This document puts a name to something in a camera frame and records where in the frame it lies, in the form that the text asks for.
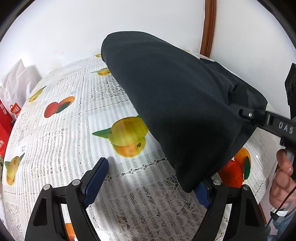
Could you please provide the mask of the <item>person's right hand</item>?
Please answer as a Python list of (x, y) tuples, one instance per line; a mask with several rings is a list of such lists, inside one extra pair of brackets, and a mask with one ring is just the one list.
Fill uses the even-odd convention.
[(289, 193), (295, 188), (295, 181), (291, 178), (293, 166), (284, 149), (276, 153), (278, 169), (276, 170), (269, 192), (269, 203), (279, 208)]

